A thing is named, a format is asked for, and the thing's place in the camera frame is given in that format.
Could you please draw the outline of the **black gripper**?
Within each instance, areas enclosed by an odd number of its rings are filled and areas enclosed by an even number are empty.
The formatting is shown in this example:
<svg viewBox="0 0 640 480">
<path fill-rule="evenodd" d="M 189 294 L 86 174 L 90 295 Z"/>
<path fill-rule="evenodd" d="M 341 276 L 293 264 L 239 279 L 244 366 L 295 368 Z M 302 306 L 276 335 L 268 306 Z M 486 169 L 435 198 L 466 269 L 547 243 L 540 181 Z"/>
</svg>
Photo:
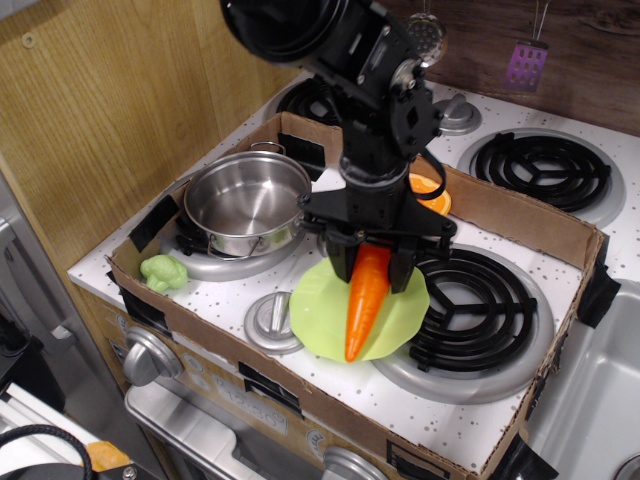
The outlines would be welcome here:
<svg viewBox="0 0 640 480">
<path fill-rule="evenodd" d="M 388 276 L 393 294 L 403 293 L 415 267 L 416 250 L 448 250 L 456 223 L 418 201 L 409 171 L 389 178 L 354 176 L 331 169 L 343 185 L 301 196 L 302 225 L 322 236 L 337 277 L 349 283 L 360 245 L 391 249 Z"/>
</svg>

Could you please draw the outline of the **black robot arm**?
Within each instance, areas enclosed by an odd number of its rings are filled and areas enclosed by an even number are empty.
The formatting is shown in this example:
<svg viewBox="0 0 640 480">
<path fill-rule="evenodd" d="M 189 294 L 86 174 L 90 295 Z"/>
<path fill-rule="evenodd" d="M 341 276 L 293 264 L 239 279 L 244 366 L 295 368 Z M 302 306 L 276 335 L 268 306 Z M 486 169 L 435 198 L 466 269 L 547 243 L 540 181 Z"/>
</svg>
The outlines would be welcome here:
<svg viewBox="0 0 640 480">
<path fill-rule="evenodd" d="M 313 73 L 338 117 L 345 185 L 300 202 L 305 226 L 325 238 L 336 275 L 349 281 L 370 243 L 389 249 L 391 290 L 404 291 L 417 262 L 447 256 L 456 232 L 410 186 L 416 160 L 445 172 L 428 148 L 441 113 L 412 38 L 373 1 L 225 1 L 221 11 L 251 54 Z"/>
</svg>

